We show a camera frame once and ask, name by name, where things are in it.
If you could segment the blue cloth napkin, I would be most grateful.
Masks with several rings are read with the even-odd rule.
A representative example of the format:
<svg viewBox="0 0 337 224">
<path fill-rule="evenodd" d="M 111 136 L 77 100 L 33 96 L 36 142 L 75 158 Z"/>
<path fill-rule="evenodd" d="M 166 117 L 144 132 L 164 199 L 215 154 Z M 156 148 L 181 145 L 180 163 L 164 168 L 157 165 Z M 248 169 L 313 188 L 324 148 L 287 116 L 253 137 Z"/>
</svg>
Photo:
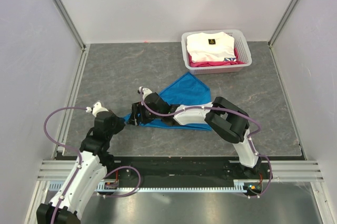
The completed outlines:
<svg viewBox="0 0 337 224">
<path fill-rule="evenodd" d="M 158 95 L 168 104 L 194 106 L 210 103 L 212 101 L 210 88 L 190 73 L 182 75 L 176 81 L 160 91 Z M 160 119 L 155 119 L 147 124 L 139 125 L 143 127 L 163 129 L 190 129 L 203 131 L 212 130 L 211 127 L 206 123 L 170 126 L 162 122 Z"/>
</svg>

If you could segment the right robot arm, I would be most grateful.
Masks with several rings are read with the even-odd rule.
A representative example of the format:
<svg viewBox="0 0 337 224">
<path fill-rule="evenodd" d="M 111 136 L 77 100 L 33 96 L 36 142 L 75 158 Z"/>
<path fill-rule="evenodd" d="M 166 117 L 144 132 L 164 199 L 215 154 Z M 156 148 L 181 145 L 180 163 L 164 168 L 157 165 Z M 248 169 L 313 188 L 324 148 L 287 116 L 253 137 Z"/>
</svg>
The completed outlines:
<svg viewBox="0 0 337 224">
<path fill-rule="evenodd" d="M 248 114 L 223 97 L 200 105 L 169 104 L 157 93 L 141 94 L 132 104 L 128 123 L 146 125 L 159 120 L 167 126 L 208 125 L 223 140 L 234 146 L 242 175 L 254 178 L 260 173 L 261 158 L 252 143 Z"/>
</svg>

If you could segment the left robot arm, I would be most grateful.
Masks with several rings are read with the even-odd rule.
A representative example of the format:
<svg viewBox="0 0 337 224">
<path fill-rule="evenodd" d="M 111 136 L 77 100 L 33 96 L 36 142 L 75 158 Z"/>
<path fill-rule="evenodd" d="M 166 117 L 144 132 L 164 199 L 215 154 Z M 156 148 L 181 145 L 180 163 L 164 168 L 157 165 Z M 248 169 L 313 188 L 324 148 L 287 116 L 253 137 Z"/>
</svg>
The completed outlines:
<svg viewBox="0 0 337 224">
<path fill-rule="evenodd" d="M 113 155 L 108 153 L 112 137 L 125 127 L 125 119 L 110 110 L 95 115 L 94 126 L 81 143 L 74 167 L 49 203 L 36 211 L 38 223 L 80 223 L 84 209 L 103 178 L 115 174 Z"/>
</svg>

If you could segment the pink folded cloth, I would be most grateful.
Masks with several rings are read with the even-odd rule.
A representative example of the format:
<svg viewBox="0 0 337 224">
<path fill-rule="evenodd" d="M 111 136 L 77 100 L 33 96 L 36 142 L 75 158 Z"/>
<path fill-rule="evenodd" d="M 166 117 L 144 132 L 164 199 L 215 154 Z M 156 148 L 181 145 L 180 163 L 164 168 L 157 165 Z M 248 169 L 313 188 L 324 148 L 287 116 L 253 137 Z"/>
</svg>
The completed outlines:
<svg viewBox="0 0 337 224">
<path fill-rule="evenodd" d="M 243 65 L 245 62 L 239 60 L 239 52 L 237 48 L 234 48 L 234 55 L 236 57 L 235 60 L 229 60 L 225 59 L 225 61 L 222 62 L 207 62 L 207 61 L 202 61 L 202 62 L 193 62 L 192 57 L 190 54 L 189 56 L 189 64 L 191 67 L 215 67 L 215 66 L 230 66 L 230 65 Z"/>
</svg>

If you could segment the white folded shirt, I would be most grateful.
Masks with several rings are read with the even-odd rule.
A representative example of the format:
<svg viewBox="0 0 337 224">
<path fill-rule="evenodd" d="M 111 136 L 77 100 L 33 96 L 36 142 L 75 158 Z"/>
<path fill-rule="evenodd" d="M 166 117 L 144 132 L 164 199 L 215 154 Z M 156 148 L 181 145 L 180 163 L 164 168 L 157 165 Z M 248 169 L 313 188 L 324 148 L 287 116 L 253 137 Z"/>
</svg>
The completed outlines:
<svg viewBox="0 0 337 224">
<path fill-rule="evenodd" d="M 186 42 L 193 63 L 236 61 L 235 39 L 225 32 L 188 35 Z"/>
</svg>

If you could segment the white plastic basket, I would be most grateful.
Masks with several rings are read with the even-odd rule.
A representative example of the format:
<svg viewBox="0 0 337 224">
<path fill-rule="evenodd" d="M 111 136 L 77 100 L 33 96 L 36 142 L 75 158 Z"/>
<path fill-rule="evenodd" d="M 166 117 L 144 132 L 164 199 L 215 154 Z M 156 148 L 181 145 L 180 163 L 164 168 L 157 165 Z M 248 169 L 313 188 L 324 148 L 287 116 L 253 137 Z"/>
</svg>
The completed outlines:
<svg viewBox="0 0 337 224">
<path fill-rule="evenodd" d="M 187 36 L 192 34 L 201 33 L 201 31 L 186 32 L 181 36 L 182 55 L 185 67 L 193 75 L 200 74 L 217 74 L 217 73 L 234 73 L 239 72 L 244 67 L 248 67 L 252 63 L 251 52 L 248 47 L 247 41 L 243 33 L 238 29 L 223 29 L 223 30 L 205 30 L 204 33 L 215 34 L 225 32 L 234 38 L 234 48 L 237 51 L 238 60 L 243 62 L 238 65 L 224 65 L 224 66 L 205 66 L 205 67 L 192 67 L 190 65 L 189 56 L 187 54 Z"/>
</svg>

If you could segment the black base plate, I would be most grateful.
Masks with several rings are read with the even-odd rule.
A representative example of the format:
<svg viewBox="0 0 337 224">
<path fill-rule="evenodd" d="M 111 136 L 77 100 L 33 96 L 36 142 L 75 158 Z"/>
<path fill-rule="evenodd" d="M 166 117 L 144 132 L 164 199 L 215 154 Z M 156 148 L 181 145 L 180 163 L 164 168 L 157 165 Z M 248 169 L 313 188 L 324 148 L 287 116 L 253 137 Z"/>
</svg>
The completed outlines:
<svg viewBox="0 0 337 224">
<path fill-rule="evenodd" d="M 271 168 L 261 158 L 257 167 L 247 168 L 239 162 L 238 157 L 214 156 L 125 156 L 115 157 L 110 169 L 121 166 L 136 168 L 142 177 L 148 176 L 223 176 L 232 179 L 260 180 L 272 177 Z"/>
</svg>

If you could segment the left aluminium frame post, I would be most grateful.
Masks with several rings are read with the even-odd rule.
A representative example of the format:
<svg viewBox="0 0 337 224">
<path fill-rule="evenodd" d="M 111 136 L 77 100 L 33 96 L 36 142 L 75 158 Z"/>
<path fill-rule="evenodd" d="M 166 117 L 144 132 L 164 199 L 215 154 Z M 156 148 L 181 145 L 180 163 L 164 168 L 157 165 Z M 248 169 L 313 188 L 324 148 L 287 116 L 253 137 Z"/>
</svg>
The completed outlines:
<svg viewBox="0 0 337 224">
<path fill-rule="evenodd" d="M 59 11 L 62 19 L 64 20 L 66 26 L 68 27 L 68 29 L 70 30 L 71 34 L 73 35 L 76 43 L 78 44 L 78 46 L 81 48 L 82 51 L 84 51 L 86 49 L 86 44 L 84 43 L 83 39 L 81 38 L 77 28 L 75 27 L 74 22 L 72 21 L 64 3 L 62 2 L 62 0 L 52 0 L 57 8 L 57 10 Z"/>
</svg>

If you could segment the aluminium frame post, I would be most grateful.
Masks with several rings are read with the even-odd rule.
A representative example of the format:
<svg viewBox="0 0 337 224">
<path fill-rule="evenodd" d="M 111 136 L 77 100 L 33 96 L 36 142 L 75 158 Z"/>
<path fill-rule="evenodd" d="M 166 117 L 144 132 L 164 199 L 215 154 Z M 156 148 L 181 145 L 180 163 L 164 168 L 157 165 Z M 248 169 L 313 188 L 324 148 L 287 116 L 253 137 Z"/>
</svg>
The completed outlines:
<svg viewBox="0 0 337 224">
<path fill-rule="evenodd" d="M 289 18 L 291 17 L 292 13 L 294 12 L 295 8 L 297 7 L 300 0 L 290 0 L 288 6 L 286 7 L 280 21 L 278 22 L 271 38 L 268 41 L 269 48 L 272 48 L 275 44 L 276 40 L 278 39 L 281 31 L 287 24 Z"/>
<path fill-rule="evenodd" d="M 57 10 L 59 11 L 62 19 L 64 20 L 66 26 L 68 27 L 68 29 L 70 30 L 71 34 L 73 35 L 76 43 L 78 44 L 78 46 L 81 48 L 82 51 L 84 51 L 86 49 L 86 44 L 84 43 L 83 39 L 81 38 L 77 28 L 75 27 L 74 22 L 72 21 L 64 3 L 62 2 L 62 0 L 52 0 L 57 8 Z"/>
</svg>

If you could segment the right aluminium frame post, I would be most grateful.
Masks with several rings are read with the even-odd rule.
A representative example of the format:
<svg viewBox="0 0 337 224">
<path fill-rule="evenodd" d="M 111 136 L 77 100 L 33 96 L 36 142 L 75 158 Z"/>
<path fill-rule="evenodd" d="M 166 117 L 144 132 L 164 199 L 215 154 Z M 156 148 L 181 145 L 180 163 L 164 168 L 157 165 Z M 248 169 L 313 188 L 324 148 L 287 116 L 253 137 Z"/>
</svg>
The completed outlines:
<svg viewBox="0 0 337 224">
<path fill-rule="evenodd" d="M 300 0 L 290 0 L 288 6 L 286 7 L 280 21 L 278 22 L 271 38 L 268 41 L 269 48 L 272 48 L 275 44 L 276 40 L 278 39 L 281 31 L 287 24 L 289 18 L 291 17 L 292 13 L 294 12 L 295 8 L 297 7 Z"/>
</svg>

